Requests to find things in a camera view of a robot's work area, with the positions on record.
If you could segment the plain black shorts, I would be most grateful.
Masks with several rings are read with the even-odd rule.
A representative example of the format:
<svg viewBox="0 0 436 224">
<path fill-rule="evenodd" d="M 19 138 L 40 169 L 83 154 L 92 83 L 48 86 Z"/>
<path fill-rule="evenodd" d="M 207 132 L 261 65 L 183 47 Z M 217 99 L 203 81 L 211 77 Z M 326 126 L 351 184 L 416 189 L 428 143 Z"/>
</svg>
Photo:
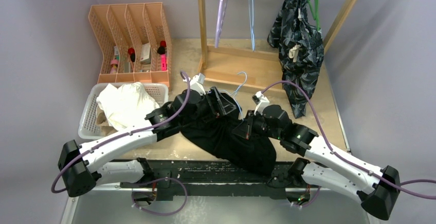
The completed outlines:
<svg viewBox="0 0 436 224">
<path fill-rule="evenodd" d="M 184 91 L 146 116 L 158 140 L 181 133 L 187 140 L 219 159 L 258 175 L 270 175 L 277 153 L 268 137 L 251 135 L 245 140 L 232 133 L 242 123 L 235 115 L 214 117 L 204 96 Z"/>
</svg>

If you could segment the beige shorts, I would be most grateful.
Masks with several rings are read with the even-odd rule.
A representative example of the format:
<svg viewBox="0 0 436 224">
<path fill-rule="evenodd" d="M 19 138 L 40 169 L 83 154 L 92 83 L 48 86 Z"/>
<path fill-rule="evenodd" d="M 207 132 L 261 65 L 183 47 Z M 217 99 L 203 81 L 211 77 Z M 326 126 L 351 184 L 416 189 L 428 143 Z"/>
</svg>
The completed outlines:
<svg viewBox="0 0 436 224">
<path fill-rule="evenodd" d="M 109 135 L 114 130 L 107 121 L 107 118 L 103 111 L 97 112 L 96 125 L 100 128 L 101 134 L 103 136 Z"/>
</svg>

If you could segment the peach plastic file organizer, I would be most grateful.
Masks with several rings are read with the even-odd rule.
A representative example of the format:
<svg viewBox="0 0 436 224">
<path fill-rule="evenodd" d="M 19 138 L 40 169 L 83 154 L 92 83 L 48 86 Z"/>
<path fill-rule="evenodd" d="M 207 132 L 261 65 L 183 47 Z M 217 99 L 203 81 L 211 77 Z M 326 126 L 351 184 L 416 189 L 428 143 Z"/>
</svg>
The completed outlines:
<svg viewBox="0 0 436 224">
<path fill-rule="evenodd" d="M 144 82 L 171 87 L 172 39 L 164 5 L 155 3 L 92 5 L 88 14 L 103 60 L 98 83 Z M 151 63 L 140 63 L 142 44 L 151 45 Z M 128 49 L 135 49 L 130 61 Z M 161 71 L 160 55 L 166 54 L 168 70 Z M 110 61 L 119 55 L 116 74 L 110 74 Z"/>
</svg>

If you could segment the lilac hanger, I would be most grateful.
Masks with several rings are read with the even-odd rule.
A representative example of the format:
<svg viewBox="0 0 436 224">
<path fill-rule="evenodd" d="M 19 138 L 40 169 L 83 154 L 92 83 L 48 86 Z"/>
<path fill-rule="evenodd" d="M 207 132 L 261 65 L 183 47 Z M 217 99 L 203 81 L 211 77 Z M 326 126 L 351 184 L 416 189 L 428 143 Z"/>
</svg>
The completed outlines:
<svg viewBox="0 0 436 224">
<path fill-rule="evenodd" d="M 219 6 L 218 6 L 217 18 L 216 18 L 216 27 L 215 27 L 215 43 L 214 43 L 215 48 L 219 47 L 227 3 L 228 0 L 219 0 Z"/>
</svg>

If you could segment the white plastic basket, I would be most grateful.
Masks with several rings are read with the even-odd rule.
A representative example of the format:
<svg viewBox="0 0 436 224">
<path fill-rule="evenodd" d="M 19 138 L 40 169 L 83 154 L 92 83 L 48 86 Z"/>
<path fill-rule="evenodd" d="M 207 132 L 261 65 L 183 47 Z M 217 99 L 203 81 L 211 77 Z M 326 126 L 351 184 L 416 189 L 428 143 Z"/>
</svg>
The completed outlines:
<svg viewBox="0 0 436 224">
<path fill-rule="evenodd" d="M 82 116 L 79 122 L 78 135 L 81 139 L 97 140 L 102 138 L 103 133 L 96 125 L 96 109 L 98 107 L 96 98 L 107 87 L 108 83 L 96 84 L 90 91 Z M 162 83 L 142 83 L 145 91 L 159 104 L 163 105 L 168 101 L 169 89 Z"/>
</svg>

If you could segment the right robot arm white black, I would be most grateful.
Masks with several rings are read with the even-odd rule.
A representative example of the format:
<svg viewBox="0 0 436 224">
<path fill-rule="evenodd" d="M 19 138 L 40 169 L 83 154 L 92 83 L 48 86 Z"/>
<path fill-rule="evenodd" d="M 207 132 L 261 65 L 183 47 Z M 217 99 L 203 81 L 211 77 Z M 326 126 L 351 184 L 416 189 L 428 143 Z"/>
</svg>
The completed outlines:
<svg viewBox="0 0 436 224">
<path fill-rule="evenodd" d="M 400 193 L 399 172 L 394 167 L 381 168 L 327 145 L 314 130 L 292 122 L 279 105 L 270 105 L 262 113 L 249 110 L 232 132 L 246 140 L 252 135 L 277 139 L 288 152 L 300 155 L 289 172 L 292 185 L 327 188 L 359 202 L 378 219 L 390 218 Z"/>
</svg>

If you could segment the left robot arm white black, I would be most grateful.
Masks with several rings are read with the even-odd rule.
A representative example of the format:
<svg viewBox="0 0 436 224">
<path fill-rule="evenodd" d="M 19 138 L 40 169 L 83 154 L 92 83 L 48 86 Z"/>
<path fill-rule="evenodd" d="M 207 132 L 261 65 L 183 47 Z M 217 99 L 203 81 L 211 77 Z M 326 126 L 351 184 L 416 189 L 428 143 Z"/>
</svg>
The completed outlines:
<svg viewBox="0 0 436 224">
<path fill-rule="evenodd" d="M 97 186 L 118 182 L 146 188 L 152 184 L 154 175 L 147 160 L 119 160 L 119 156 L 176 135 L 193 121 L 233 118 L 238 116 L 238 112 L 236 101 L 215 87 L 209 91 L 186 89 L 173 101 L 147 114 L 143 125 L 133 125 L 83 144 L 75 140 L 66 142 L 51 191 L 66 191 L 70 197 L 76 197 Z"/>
</svg>

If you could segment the white shorts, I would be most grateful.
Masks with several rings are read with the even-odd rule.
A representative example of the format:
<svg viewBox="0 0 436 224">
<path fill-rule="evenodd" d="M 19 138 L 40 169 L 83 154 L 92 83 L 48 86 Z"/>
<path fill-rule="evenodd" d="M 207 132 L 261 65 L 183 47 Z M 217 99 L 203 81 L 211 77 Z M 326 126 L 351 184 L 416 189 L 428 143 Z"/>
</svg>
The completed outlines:
<svg viewBox="0 0 436 224">
<path fill-rule="evenodd" d="M 147 114 L 160 107 L 139 82 L 120 87 L 108 84 L 97 96 L 96 103 L 109 126 L 117 131 L 143 123 Z"/>
</svg>

